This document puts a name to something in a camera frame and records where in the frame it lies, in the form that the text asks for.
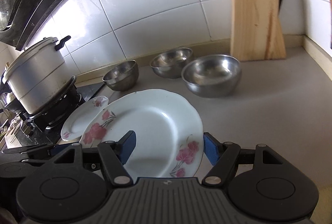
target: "gas stove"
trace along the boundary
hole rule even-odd
[[[73,143],[4,150],[0,205],[26,224],[312,223],[315,184],[265,144],[242,149],[204,133],[213,167],[201,184],[197,178],[133,182],[123,165],[135,146],[129,131],[97,148]],[[240,164],[253,169],[235,176]]]
[[[75,82],[76,76],[73,76],[64,89],[37,114],[30,115],[25,110],[20,112],[18,115],[23,124],[6,141],[16,138],[21,146],[57,143],[66,119],[85,102],[77,92]]]

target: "plate rim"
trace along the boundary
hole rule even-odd
[[[73,115],[75,115],[75,114],[77,113],[77,111],[80,110],[81,107],[85,107],[85,106],[87,106],[86,104],[90,104],[90,103],[93,102],[95,99],[97,99],[97,98],[102,98],[102,97],[104,97],[104,98],[107,100],[107,105],[106,105],[106,106],[108,106],[108,101],[109,101],[109,98],[108,98],[108,97],[106,97],[106,96],[96,96],[96,97],[91,98],[91,99],[88,100],[87,102],[83,103],[83,104],[80,105],[79,107],[77,107],[77,109],[75,109],[75,110],[69,115],[69,117],[66,119],[66,121],[64,122],[64,124],[63,124],[63,126],[62,126],[62,128],[61,128],[60,136],[61,136],[61,139],[62,139],[62,140],[68,142],[68,141],[71,141],[71,140],[73,140],[73,139],[76,139],[76,138],[80,137],[80,136],[77,136],[77,137],[72,138],[72,139],[70,139],[70,140],[68,140],[68,139],[64,139],[64,138],[63,138],[63,134],[64,134],[66,131],[69,131],[69,128],[67,128],[66,131],[64,131],[64,126],[66,125],[66,123],[68,122],[68,120],[70,119],[70,117],[72,117]],[[100,111],[97,113],[97,115],[99,115],[99,113],[100,113],[100,112],[103,110],[103,108],[105,108],[106,106],[104,106],[104,105],[100,106],[99,108],[101,108],[101,109],[100,109]]]

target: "pink flower pattern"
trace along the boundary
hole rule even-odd
[[[106,100],[102,97],[96,98],[92,103],[94,104],[95,107],[101,107]]]
[[[108,110],[103,113],[102,120],[105,121],[110,116],[110,112]]]
[[[171,177],[185,177],[186,171],[185,168],[183,167],[183,164],[192,164],[195,160],[195,155],[199,150],[198,147],[198,142],[192,141],[188,143],[188,139],[190,136],[187,138],[187,147],[181,148],[179,153],[176,156],[176,160],[178,163],[176,166],[173,168],[173,170],[170,172]]]
[[[68,137],[69,137],[70,134],[71,134],[70,132],[66,131],[66,132],[63,134],[63,137],[64,137],[65,139],[68,139]]]
[[[185,168],[180,168],[180,169],[178,169],[178,171],[176,172],[176,177],[185,177],[185,175],[186,175]]]
[[[102,124],[94,123],[90,130],[84,133],[83,143],[91,144],[93,139],[102,140],[107,133],[107,126],[116,118],[116,115],[111,111],[106,110],[102,115]]]

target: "screw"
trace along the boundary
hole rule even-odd
[[[128,184],[130,182],[130,178],[128,176],[117,176],[114,178],[114,183],[119,185]]]
[[[170,181],[170,180],[165,180],[163,183],[164,183],[165,185],[170,185],[170,184],[172,183],[172,181]]]
[[[205,183],[208,183],[210,185],[217,185],[221,183],[221,178],[218,176],[209,176],[205,178]]]

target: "wooden knife block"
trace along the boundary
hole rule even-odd
[[[230,52],[240,61],[286,57],[279,0],[233,0]]]

